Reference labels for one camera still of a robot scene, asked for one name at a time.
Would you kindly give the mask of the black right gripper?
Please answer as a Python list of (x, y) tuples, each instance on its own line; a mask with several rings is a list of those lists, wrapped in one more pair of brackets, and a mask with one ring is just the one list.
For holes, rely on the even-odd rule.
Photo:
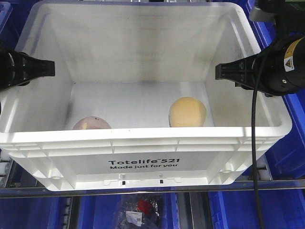
[(305, 44), (290, 42), (262, 53), (215, 67), (216, 80), (257, 90), (269, 96), (294, 94), (305, 87)]

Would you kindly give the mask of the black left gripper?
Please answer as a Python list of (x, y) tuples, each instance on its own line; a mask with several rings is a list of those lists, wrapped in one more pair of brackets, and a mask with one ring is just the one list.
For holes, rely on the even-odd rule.
[(39, 60), (12, 49), (0, 40), (0, 91), (26, 86), (29, 79), (55, 76), (55, 62)]

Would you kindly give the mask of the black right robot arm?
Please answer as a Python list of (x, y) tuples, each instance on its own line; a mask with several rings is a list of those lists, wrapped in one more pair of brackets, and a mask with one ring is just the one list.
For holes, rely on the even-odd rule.
[(260, 53), (215, 67), (216, 80), (257, 90), (268, 96), (294, 94), (305, 87), (305, 38), (293, 35), (273, 41)]

